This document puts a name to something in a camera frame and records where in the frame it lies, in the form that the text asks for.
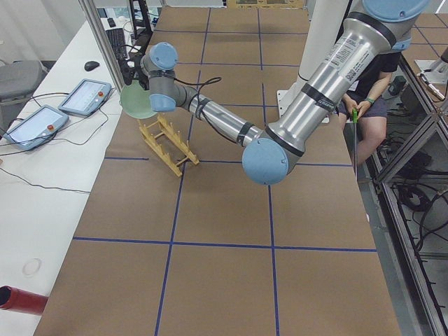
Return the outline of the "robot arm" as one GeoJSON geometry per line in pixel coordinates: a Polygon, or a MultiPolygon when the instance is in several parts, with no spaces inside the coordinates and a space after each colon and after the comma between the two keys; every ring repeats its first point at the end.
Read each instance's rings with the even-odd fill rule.
{"type": "Polygon", "coordinates": [[[156,113],[185,109],[217,133],[244,148],[246,175],[261,185],[282,181],[305,153],[306,140],[331,114],[343,95],[378,55],[398,52],[410,44],[411,28],[426,1],[355,1],[340,5],[318,1],[309,37],[329,27],[329,52],[303,86],[290,91],[291,103],[276,122],[259,129],[175,79],[175,47],[158,43],[136,61],[138,81],[126,85],[120,103],[127,115],[147,119],[156,113]]]}

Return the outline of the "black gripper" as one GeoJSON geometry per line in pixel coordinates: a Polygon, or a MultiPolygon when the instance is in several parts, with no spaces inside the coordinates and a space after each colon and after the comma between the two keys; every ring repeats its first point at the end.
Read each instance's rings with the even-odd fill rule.
{"type": "Polygon", "coordinates": [[[130,59],[120,59],[119,67],[124,83],[131,85],[137,80],[142,88],[148,88],[148,76],[141,68],[141,55],[136,55],[130,59]]]}

